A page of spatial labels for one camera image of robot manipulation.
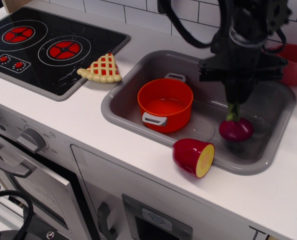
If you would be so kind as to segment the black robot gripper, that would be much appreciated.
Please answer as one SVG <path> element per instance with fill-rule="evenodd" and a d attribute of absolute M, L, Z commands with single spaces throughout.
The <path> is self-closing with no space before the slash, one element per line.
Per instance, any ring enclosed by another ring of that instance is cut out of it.
<path fill-rule="evenodd" d="M 278 57 L 277 53 L 285 48 L 287 39 L 280 27 L 274 32 L 282 41 L 282 45 L 276 49 L 265 47 L 266 37 L 251 42 L 239 35 L 231 25 L 221 26 L 211 42 L 210 50 L 214 56 L 198 63 L 199 80 L 225 83 L 226 101 L 230 104 L 248 100 L 254 88 L 253 80 L 281 80 L 288 61 Z"/>

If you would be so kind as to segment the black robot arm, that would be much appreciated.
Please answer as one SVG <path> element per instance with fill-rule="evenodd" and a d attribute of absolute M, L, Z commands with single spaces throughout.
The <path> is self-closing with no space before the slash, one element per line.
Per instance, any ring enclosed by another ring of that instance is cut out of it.
<path fill-rule="evenodd" d="M 286 43 L 281 28 L 292 10 L 286 0 L 221 0 L 219 7 L 221 25 L 210 44 L 213 56 L 200 60 L 200 80 L 221 81 L 227 102 L 243 104 L 258 81 L 283 78 L 288 62 L 277 53 L 284 45 L 269 49 L 265 44 L 273 34 Z"/>

